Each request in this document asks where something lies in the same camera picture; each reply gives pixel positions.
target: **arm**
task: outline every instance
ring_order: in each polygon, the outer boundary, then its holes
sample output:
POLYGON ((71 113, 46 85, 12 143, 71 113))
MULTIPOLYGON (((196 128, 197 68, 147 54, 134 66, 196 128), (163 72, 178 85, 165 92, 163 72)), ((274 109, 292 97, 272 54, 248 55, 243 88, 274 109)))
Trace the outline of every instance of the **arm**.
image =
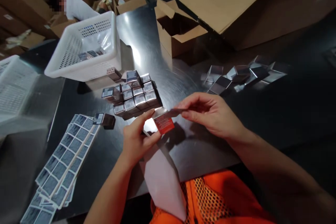
POLYGON ((246 129, 220 96, 194 93, 177 107, 188 109, 185 119, 225 139, 293 223, 336 221, 335 199, 293 160, 246 129))
POLYGON ((124 128, 124 146, 113 170, 100 189, 87 214, 85 224, 120 223, 123 216, 131 171, 143 155, 161 138, 159 132, 150 137, 141 135, 145 121, 154 109, 134 120, 124 128))

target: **person's left hand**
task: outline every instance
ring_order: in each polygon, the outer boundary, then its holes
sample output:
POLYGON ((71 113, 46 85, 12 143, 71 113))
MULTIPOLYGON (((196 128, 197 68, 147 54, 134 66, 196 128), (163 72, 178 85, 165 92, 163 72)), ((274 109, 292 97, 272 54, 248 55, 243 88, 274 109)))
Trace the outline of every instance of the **person's left hand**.
POLYGON ((151 109, 136 118, 131 125, 124 127, 124 147, 121 155, 131 167, 135 166, 146 151, 161 139, 159 131, 150 137, 141 134, 145 122, 151 118, 153 113, 154 109, 151 109))

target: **hand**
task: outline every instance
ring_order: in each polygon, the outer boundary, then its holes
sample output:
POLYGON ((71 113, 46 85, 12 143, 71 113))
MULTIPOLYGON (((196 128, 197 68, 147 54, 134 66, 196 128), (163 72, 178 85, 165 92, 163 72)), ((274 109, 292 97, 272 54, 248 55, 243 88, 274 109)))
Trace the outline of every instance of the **hand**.
POLYGON ((121 156, 125 158, 127 163, 133 167, 144 156, 154 144, 161 139, 159 131, 155 132, 150 137, 147 137, 142 133, 145 122, 151 118, 154 113, 154 109, 151 109, 124 127, 124 147, 121 156))
POLYGON ((193 93, 176 108, 188 109, 182 113, 183 118, 204 125, 220 138, 239 140, 247 131, 224 99, 218 95, 193 93))

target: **person's right hand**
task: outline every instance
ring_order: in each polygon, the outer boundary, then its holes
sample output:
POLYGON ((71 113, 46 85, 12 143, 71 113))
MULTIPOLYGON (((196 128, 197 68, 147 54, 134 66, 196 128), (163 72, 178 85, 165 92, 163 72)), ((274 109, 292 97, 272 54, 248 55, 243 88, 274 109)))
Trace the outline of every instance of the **person's right hand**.
POLYGON ((193 93, 176 108, 188 109, 182 113, 183 118, 204 125, 220 138, 239 140, 247 131, 224 99, 218 95, 193 93))

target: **person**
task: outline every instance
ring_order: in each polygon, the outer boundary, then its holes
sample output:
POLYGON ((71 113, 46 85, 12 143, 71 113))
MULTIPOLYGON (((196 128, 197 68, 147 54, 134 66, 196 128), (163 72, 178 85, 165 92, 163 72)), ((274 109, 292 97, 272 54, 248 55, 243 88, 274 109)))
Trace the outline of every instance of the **person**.
MULTIPOLYGON (((336 201, 304 169, 258 135, 246 129, 217 95, 194 93, 176 108, 186 120, 204 125, 225 139, 254 177, 264 186, 291 223, 336 223, 336 201)), ((124 147, 99 191, 85 224, 120 223, 132 168, 160 138, 141 134, 150 110, 124 128, 124 147)), ((231 171, 181 183, 187 201, 185 223, 275 223, 249 188, 231 171)), ((151 223, 181 223, 152 203, 151 223)))

